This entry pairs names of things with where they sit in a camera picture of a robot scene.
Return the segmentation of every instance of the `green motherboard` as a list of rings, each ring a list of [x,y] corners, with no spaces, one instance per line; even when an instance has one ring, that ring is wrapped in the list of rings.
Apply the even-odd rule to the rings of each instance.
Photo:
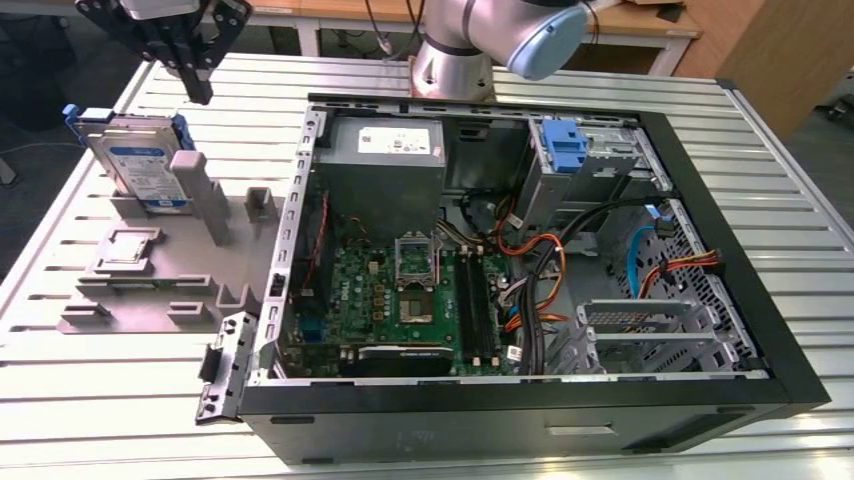
[[[460,253],[447,249],[440,250],[439,255],[418,249],[402,251],[402,273],[430,271],[431,262],[436,258],[439,261],[435,287],[412,291],[399,288],[395,283],[394,248],[338,250],[332,269],[332,307],[324,318],[300,318],[305,336],[301,363],[309,370],[304,372],[307,376],[339,376],[336,363],[330,361],[335,346],[360,344],[450,348],[455,352],[451,375],[510,373],[510,367],[498,356],[494,360],[472,362],[463,355],[454,274],[458,255]],[[495,290],[498,279],[507,271],[507,261],[498,255],[486,255],[482,259],[488,288]],[[492,305],[488,308],[494,344],[499,345],[496,312]]]

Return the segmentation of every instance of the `white slatted table surface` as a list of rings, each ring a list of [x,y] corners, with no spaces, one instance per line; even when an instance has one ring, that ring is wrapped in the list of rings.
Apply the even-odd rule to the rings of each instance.
[[[668,457],[476,462],[507,478],[846,478],[854,461],[854,256],[850,230],[732,98],[704,80],[560,73],[531,84],[496,70],[500,102],[666,113],[833,397],[814,413],[751,425]],[[280,191],[305,94],[406,95],[404,64],[231,55],[207,107],[159,67],[140,68],[117,108],[179,108],[228,194]],[[300,475],[248,427],[193,425],[208,335],[64,336],[53,327],[112,224],[109,179],[87,155],[0,288],[0,478]],[[330,475],[466,478],[468,462],[330,467]]]

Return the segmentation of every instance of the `hard drive label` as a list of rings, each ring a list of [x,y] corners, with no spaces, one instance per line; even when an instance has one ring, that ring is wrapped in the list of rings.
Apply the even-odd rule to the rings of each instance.
[[[187,205],[187,195],[168,170],[169,159],[160,148],[111,147],[112,164],[136,198],[163,209]]]

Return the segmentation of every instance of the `blue plastic clip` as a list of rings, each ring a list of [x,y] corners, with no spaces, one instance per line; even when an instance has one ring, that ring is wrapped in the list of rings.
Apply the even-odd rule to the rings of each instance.
[[[87,145],[85,138],[83,138],[83,134],[75,126],[75,122],[80,118],[80,107],[77,107],[73,103],[69,103],[68,105],[65,105],[65,108],[63,108],[63,115],[65,115],[65,126],[71,129],[71,133],[75,134],[75,137],[77,137],[77,143],[80,145]]]
[[[184,150],[195,150],[196,144],[192,141],[192,137],[189,136],[187,119],[180,113],[176,113],[175,117],[172,117],[172,127],[175,128],[175,133],[177,134],[177,140],[181,143],[181,148]]]
[[[587,137],[572,120],[543,120],[543,143],[558,173],[575,173],[587,158]]]

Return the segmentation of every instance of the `blue drive bay latch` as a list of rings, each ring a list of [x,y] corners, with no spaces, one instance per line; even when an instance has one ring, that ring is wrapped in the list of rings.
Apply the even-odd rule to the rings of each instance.
[[[587,137],[572,120],[543,120],[543,144],[558,173],[575,173],[587,158]]]

